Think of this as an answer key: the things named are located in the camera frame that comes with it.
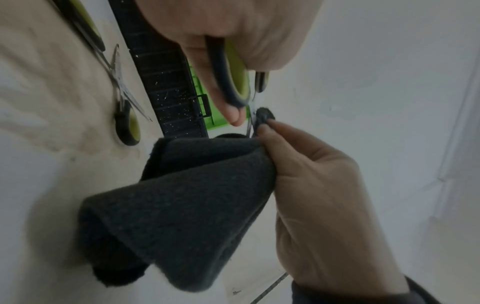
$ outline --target green scissors handle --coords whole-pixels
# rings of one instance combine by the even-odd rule
[[[247,67],[230,41],[206,36],[205,42],[215,80],[226,102],[237,108],[246,107],[251,94]],[[256,72],[255,91],[263,92],[268,80],[268,72]]]

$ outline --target hand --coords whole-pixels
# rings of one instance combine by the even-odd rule
[[[245,108],[226,103],[212,73],[205,36],[228,38],[248,69],[268,72],[300,49],[323,0],[136,0],[150,24],[180,44],[213,103],[234,126]]]
[[[258,129],[277,169],[276,249],[305,289],[355,296],[407,293],[358,165],[274,120]]]

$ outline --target dark sleeve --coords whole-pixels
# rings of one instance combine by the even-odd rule
[[[409,293],[397,294],[384,298],[355,298],[328,293],[313,293],[300,289],[292,282],[293,304],[440,304],[431,294],[409,277],[406,278]]]

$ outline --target fingernail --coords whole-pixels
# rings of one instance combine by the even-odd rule
[[[265,134],[265,133],[267,133],[267,132],[270,132],[271,130],[272,130],[272,129],[271,129],[267,124],[261,124],[261,125],[258,127],[256,133],[257,133],[258,135],[262,135],[262,134]]]

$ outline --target folded cloth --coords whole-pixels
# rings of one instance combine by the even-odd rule
[[[185,291],[208,289],[275,186],[257,139],[160,139],[138,184],[85,199],[77,242],[106,286],[150,264]]]

